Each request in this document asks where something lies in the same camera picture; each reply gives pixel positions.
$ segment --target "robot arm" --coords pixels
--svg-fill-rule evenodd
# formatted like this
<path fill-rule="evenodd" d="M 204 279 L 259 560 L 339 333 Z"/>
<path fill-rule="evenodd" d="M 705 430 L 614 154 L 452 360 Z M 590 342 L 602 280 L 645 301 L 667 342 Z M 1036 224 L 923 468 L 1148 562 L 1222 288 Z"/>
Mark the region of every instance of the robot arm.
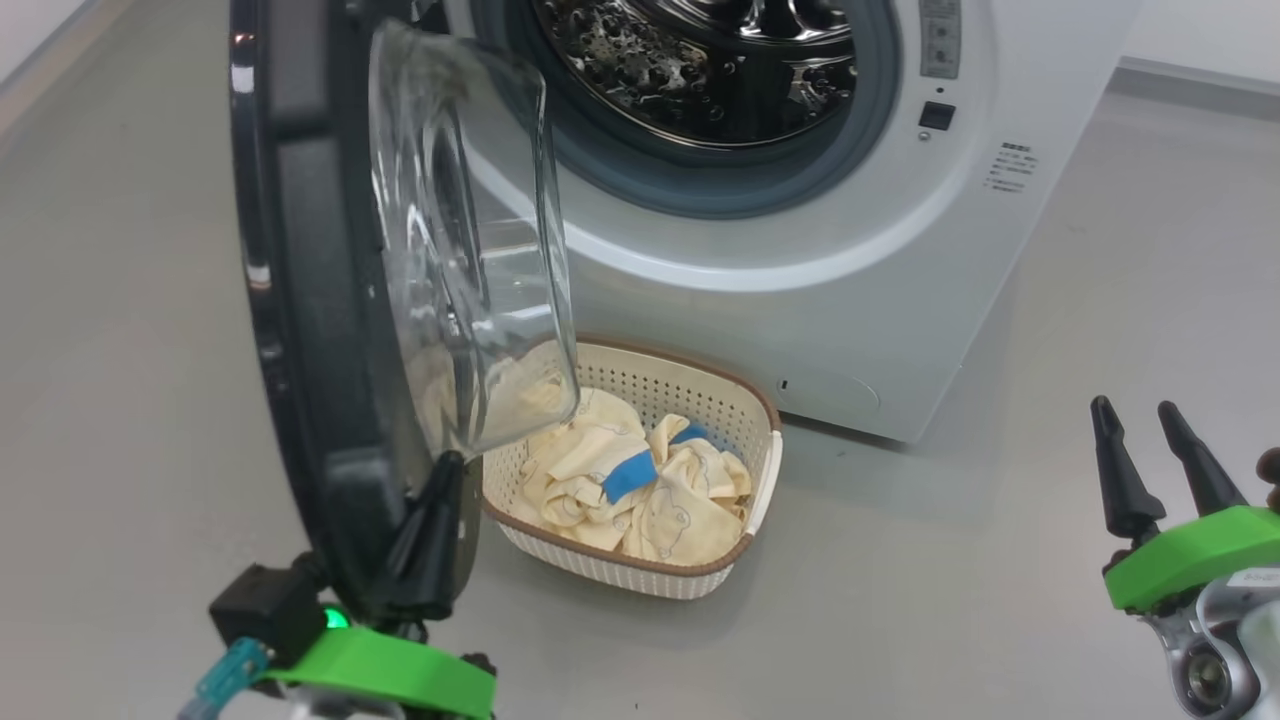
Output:
<path fill-rule="evenodd" d="M 1092 405 L 1107 530 L 1132 541 L 1103 568 L 1111 602 L 1160 635 L 1179 705 L 1207 720 L 1280 719 L 1280 515 L 1252 507 L 1172 402 L 1160 405 L 1199 519 L 1161 532 L 1111 402 Z M 1280 482 L 1280 451 L 1258 464 Z M 1272 500 L 1277 495 L 1272 493 Z"/>

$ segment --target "blue tape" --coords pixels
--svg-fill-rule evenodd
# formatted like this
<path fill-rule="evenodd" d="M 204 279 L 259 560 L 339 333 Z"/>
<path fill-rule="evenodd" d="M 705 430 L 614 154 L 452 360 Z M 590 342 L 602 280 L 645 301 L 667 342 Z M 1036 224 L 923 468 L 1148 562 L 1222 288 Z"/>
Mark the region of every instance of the blue tape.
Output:
<path fill-rule="evenodd" d="M 658 478 L 658 469 L 653 465 L 653 454 L 645 450 L 618 462 L 618 466 L 609 473 L 608 478 L 600 483 L 609 502 L 616 503 L 628 492 L 644 487 Z"/>
<path fill-rule="evenodd" d="M 687 428 L 680 430 L 676 433 L 676 437 L 671 438 L 671 445 L 680 445 L 691 439 L 707 439 L 707 428 L 699 425 L 698 423 L 690 423 Z"/>

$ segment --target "basket handle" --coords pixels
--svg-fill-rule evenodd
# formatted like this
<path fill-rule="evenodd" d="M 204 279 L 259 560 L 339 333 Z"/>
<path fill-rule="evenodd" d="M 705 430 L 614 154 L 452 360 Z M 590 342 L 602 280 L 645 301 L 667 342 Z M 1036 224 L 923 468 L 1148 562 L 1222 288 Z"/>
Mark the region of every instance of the basket handle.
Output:
<path fill-rule="evenodd" d="M 760 487 L 755 489 L 755 502 L 751 505 L 751 514 L 746 516 L 746 529 L 749 536 L 754 536 L 764 521 L 764 514 L 769 510 L 769 501 L 773 500 L 773 486 L 778 482 L 778 469 L 782 466 L 782 433 L 773 430 L 773 443 L 764 456 L 764 473 L 760 474 Z"/>

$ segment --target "brown basket rim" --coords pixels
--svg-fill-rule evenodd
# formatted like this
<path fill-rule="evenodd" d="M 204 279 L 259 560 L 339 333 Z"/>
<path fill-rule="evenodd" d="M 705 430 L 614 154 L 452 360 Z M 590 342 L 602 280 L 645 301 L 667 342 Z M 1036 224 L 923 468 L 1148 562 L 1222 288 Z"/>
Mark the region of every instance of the brown basket rim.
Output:
<path fill-rule="evenodd" d="M 754 384 L 746 382 L 745 379 L 737 375 L 733 375 L 732 373 L 718 370 L 701 361 L 692 360 L 690 357 L 684 357 L 681 355 L 650 350 L 648 347 L 643 347 L 639 345 L 604 338 L 595 334 L 580 334 L 577 340 L 580 345 L 594 345 L 598 347 L 609 347 L 613 350 L 635 352 L 637 355 L 649 355 L 650 357 L 669 360 L 680 365 L 687 365 L 690 368 L 703 370 L 704 373 L 718 375 L 731 383 L 746 388 L 751 395 L 754 395 L 755 398 L 760 401 L 760 405 L 764 406 L 765 414 L 769 416 L 769 429 L 774 432 L 782 429 L 782 419 L 778 415 L 778 409 L 773 406 L 773 402 L 768 397 L 765 397 L 765 395 L 760 392 L 759 388 L 756 388 Z M 634 568 L 636 570 L 648 570 L 650 573 L 659 573 L 663 575 L 675 575 L 677 578 L 701 578 L 704 575 L 712 575 L 719 573 L 721 570 L 737 562 L 737 559 L 741 557 L 744 552 L 746 552 L 748 546 L 750 546 L 751 541 L 755 538 L 754 533 L 744 532 L 742 537 L 739 538 L 737 543 L 732 548 L 730 548 L 728 552 L 721 556 L 719 560 L 705 562 L 703 565 L 668 565 L 664 562 L 654 562 L 652 560 L 641 560 L 639 557 L 631 557 L 630 555 L 623 555 L 613 550 L 600 550 L 598 547 L 582 544 L 580 542 L 575 542 L 568 538 L 557 536 L 556 533 L 547 530 L 544 528 L 539 528 L 536 525 L 526 523 L 513 515 L 498 510 L 498 507 L 489 501 L 489 497 L 484 495 L 483 479 L 480 487 L 481 487 L 481 503 L 484 506 L 484 511 L 489 514 L 490 518 L 493 518 L 494 520 L 497 520 L 503 525 L 507 525 L 508 528 L 520 530 L 526 536 L 532 536 L 543 542 L 554 544 L 556 547 L 586 555 L 588 557 L 593 557 L 595 560 L 603 560 L 604 562 L 616 562 L 618 565 L 625 565 L 627 568 Z"/>

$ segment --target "stainless steel drum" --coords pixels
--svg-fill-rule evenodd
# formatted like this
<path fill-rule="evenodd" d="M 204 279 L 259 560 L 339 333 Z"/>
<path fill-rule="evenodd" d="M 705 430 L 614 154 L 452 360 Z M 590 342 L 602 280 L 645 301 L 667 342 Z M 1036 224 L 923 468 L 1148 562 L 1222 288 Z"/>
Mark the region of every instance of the stainless steel drum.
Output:
<path fill-rule="evenodd" d="M 828 0 L 541 0 L 536 13 L 595 97 L 677 142 L 774 142 L 833 117 L 858 82 Z"/>

